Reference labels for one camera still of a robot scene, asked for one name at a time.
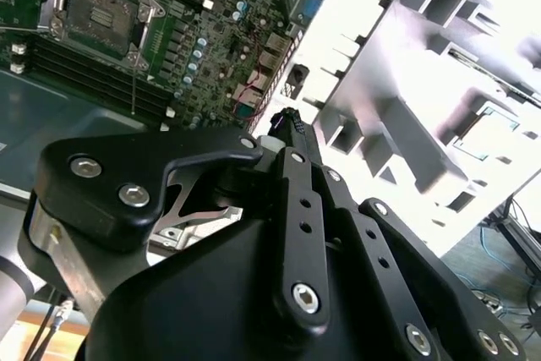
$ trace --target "cutout hole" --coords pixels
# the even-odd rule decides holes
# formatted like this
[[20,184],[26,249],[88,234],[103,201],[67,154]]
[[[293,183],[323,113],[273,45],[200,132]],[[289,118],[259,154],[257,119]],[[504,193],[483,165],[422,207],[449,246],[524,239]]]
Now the cutout hole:
[[387,270],[391,267],[389,263],[387,262],[387,260],[383,257],[379,257],[378,262],[380,263],[381,266],[383,266]]
[[301,223],[301,230],[303,230],[307,234],[310,234],[312,232],[312,227],[310,227],[308,223]]

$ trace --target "black cable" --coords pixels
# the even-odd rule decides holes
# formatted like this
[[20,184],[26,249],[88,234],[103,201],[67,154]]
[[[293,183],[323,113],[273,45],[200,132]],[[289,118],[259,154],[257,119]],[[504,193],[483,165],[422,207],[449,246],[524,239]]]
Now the black cable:
[[537,310],[539,309],[539,305],[537,304],[537,302],[533,298],[533,292],[534,292],[533,289],[535,288],[535,282],[537,280],[538,280],[538,278],[533,278],[532,284],[530,285],[530,287],[527,289],[527,292],[526,292],[527,308],[528,308],[528,310],[530,311],[530,313],[532,315],[535,312],[537,312]]
[[49,332],[47,333],[47,335],[41,342],[41,345],[38,347],[34,355],[32,355],[32,358],[30,359],[30,361],[41,361],[41,359],[45,355],[45,351],[47,350],[47,347],[49,347],[49,343],[51,342],[52,337],[57,331],[58,331],[58,328],[51,325]]
[[534,333],[535,333],[535,331],[532,331],[532,332],[530,333],[530,335],[524,339],[524,341],[522,342],[522,344],[526,344],[526,342],[527,342],[530,338],[532,338],[532,336],[533,336]]
[[49,296],[49,299],[48,299],[48,302],[51,304],[51,306],[49,307],[49,310],[47,311],[45,317],[43,318],[40,328],[38,329],[36,335],[34,336],[34,340],[32,340],[32,343],[30,344],[30,346],[28,347],[28,350],[26,351],[25,357],[23,358],[24,361],[30,361],[32,357],[32,353],[36,349],[37,343],[40,341],[43,331],[45,330],[46,326],[49,324],[49,320],[51,320],[52,312],[54,312],[54,308],[56,308],[58,304],[60,303],[61,298],[62,298],[62,294],[53,288],[51,291],[51,295]]
[[72,298],[68,298],[64,300],[61,304],[59,304],[58,311],[54,319],[52,320],[51,325],[49,326],[49,332],[41,342],[34,355],[32,355],[30,361],[41,361],[41,359],[45,355],[45,351],[47,350],[49,343],[51,342],[52,337],[57,331],[60,330],[60,326],[62,325],[62,323],[68,319],[69,314],[71,313],[73,308],[74,300]]
[[518,204],[518,202],[516,200],[513,200],[513,205],[516,205],[518,207],[518,209],[521,211],[522,217],[524,217],[524,221],[526,222],[527,228],[530,230],[530,233],[533,236],[533,229],[532,229],[532,226],[530,226],[530,221],[526,217],[526,213],[524,213],[524,210],[522,209],[522,207]]

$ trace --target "electronic component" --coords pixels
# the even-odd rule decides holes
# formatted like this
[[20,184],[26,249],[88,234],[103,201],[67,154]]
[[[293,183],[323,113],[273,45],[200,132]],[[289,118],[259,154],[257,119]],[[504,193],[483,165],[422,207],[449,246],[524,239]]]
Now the electronic component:
[[[175,106],[176,116],[167,118],[167,126],[188,127],[192,122],[185,116],[194,113],[206,118],[200,127],[231,122],[245,126],[234,115],[221,114],[231,111],[231,102],[226,92],[217,91],[216,84],[232,92],[263,70],[253,84],[254,98],[260,97],[256,93],[274,91],[271,84],[276,76],[288,74],[279,67],[293,47],[281,30],[286,23],[285,3],[0,0],[0,28],[13,29],[0,33],[0,47],[8,51],[0,54],[0,66],[11,69],[14,63],[15,71],[33,80],[156,129],[164,123],[169,101],[179,91],[183,92],[182,106]],[[24,55],[23,63],[12,61],[14,55]],[[90,73],[94,76],[87,80]],[[216,115],[214,123],[209,123],[209,112]]]
[[280,37],[278,34],[272,33],[269,37],[269,40],[265,44],[265,46],[267,48],[270,48],[271,50],[283,52],[289,47],[290,44],[291,44],[290,39]]
[[9,70],[14,74],[22,74],[25,71],[25,65],[22,63],[12,63]]
[[16,55],[24,55],[26,53],[26,44],[12,44],[11,52]]
[[278,66],[280,60],[276,55],[263,51],[260,55],[260,64],[268,69],[274,69]]
[[69,0],[64,33],[116,59],[126,56],[138,5],[129,0]]
[[237,89],[232,94],[232,99],[255,109],[263,96],[254,88],[246,88],[246,85],[238,84]]

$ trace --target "black metal bracket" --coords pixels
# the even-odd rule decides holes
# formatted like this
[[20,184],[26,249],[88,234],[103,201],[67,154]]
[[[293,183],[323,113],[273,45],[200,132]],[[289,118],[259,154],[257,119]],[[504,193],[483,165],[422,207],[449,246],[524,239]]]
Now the black metal bracket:
[[[49,145],[41,154],[35,192],[47,213],[69,224],[95,243],[116,251],[146,243],[165,205],[167,180],[174,170],[255,164],[263,151],[241,129],[200,129],[185,132],[68,139]],[[92,158],[100,176],[84,178],[71,163]],[[125,205],[119,190],[143,187],[144,207]]]
[[[75,139],[44,151],[39,210],[29,211],[26,231],[94,312],[86,359],[526,359],[388,206],[355,203],[342,176],[320,163],[311,126],[285,111],[271,133],[282,147],[207,129]],[[127,161],[144,150],[145,159]],[[80,157],[101,173],[75,174]],[[145,205],[119,199],[127,183],[145,188]],[[119,275],[141,258],[170,184],[188,188],[173,205],[183,216],[237,205],[243,219]],[[66,255],[102,301],[81,292],[84,278],[70,273]]]

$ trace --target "cable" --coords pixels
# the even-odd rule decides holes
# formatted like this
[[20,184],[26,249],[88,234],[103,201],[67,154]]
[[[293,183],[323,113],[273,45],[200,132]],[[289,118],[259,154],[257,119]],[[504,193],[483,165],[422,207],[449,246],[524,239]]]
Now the cable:
[[28,347],[28,350],[26,351],[25,357],[23,358],[24,361],[30,361],[30,358],[32,357],[32,353],[36,349],[37,343],[40,341],[41,335],[43,334],[43,331],[45,330],[45,327],[49,323],[49,320],[52,317],[52,312],[54,312],[54,308],[57,307],[58,303],[60,302],[62,294],[58,292],[56,289],[52,289],[51,295],[49,295],[49,299],[47,300],[48,303],[51,304],[49,307],[49,310],[47,311],[45,317],[43,318],[43,321],[41,322],[40,328],[38,329],[36,335],[34,336],[34,340],[32,340],[32,343]]
[[524,210],[522,209],[522,207],[518,204],[518,202],[516,200],[513,200],[513,206],[514,205],[518,206],[518,209],[522,213],[522,217],[524,217],[524,221],[526,222],[527,228],[530,230],[530,233],[533,234],[534,231],[532,229],[532,226],[530,225],[530,221],[526,217],[526,213],[524,213]]
[[469,283],[472,287],[477,287],[477,285],[475,285],[471,279],[469,279],[467,276],[464,276],[463,274],[455,274],[456,276],[458,276],[459,278],[463,279],[464,281],[466,281],[467,283]]
[[480,227],[479,228],[480,230],[480,234],[479,234],[479,239],[481,240],[481,247],[483,247],[483,250],[484,252],[486,253],[486,255],[488,255],[490,258],[492,258],[494,261],[498,262],[499,264],[501,264],[504,268],[506,268],[512,275],[514,275],[515,277],[517,277],[518,279],[521,279],[523,280],[528,286],[532,286],[532,283],[526,279],[524,276],[520,275],[516,270],[513,270],[508,264],[506,264],[504,261],[500,260],[497,256],[495,256],[494,254],[492,254],[489,249],[487,249],[486,247],[486,243],[484,242],[484,228],[483,227]]
[[45,355],[45,351],[47,350],[47,347],[49,346],[49,343],[51,342],[52,337],[55,335],[55,333],[60,330],[60,326],[64,321],[66,321],[69,317],[69,314],[74,309],[74,300],[72,298],[66,299],[62,302],[60,305],[58,312],[56,313],[54,320],[52,321],[51,325],[49,326],[49,332],[47,333],[45,339],[43,342],[41,342],[40,346],[32,355],[32,358],[30,361],[41,361],[43,358],[43,355]]
[[534,333],[535,333],[535,331],[532,331],[532,332],[530,333],[530,335],[524,339],[524,341],[522,342],[522,344],[526,344],[526,342],[527,342],[530,338],[532,338],[532,336],[533,336]]
[[537,278],[533,278],[533,283],[530,285],[530,287],[527,289],[527,292],[526,292],[527,308],[532,315],[539,309],[539,305],[533,298],[533,289],[535,288],[536,281],[537,281]]

